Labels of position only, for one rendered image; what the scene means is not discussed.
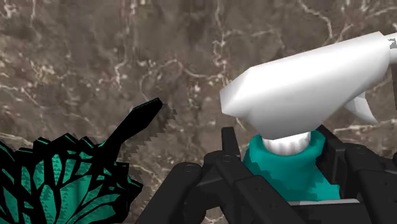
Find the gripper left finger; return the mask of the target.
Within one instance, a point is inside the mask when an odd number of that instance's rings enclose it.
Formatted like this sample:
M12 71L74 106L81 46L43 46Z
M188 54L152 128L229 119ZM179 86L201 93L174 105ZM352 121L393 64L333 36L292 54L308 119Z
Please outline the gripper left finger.
M242 163L233 127L221 130L222 149L204 164L175 165L136 224L201 224L220 207L229 224L300 224L296 211L262 176Z

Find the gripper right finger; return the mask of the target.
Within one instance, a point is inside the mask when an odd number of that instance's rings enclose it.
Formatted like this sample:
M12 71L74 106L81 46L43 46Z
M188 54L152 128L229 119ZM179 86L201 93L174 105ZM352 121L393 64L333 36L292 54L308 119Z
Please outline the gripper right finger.
M366 146L343 143L324 125L326 138L316 165L340 187L346 202L316 206L330 224L397 224L397 161L381 157Z

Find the teal spray bottle white nozzle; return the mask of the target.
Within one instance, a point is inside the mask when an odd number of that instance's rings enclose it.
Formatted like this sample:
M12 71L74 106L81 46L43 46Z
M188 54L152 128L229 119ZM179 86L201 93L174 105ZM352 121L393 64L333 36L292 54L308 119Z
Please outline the teal spray bottle white nozzle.
M373 32L250 67L220 92L224 114L256 130L243 158L292 205L340 202L340 185L316 160L326 141L319 126L346 108L377 123L366 91L397 64L397 32Z

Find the green and black leafy vegetable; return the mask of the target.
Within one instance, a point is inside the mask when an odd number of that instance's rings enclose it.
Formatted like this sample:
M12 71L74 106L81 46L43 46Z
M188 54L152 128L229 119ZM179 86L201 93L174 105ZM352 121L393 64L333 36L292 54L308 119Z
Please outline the green and black leafy vegetable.
M133 108L101 144L69 133L16 151L0 142L0 224L122 222L143 184L117 160L119 150L162 106L156 98Z

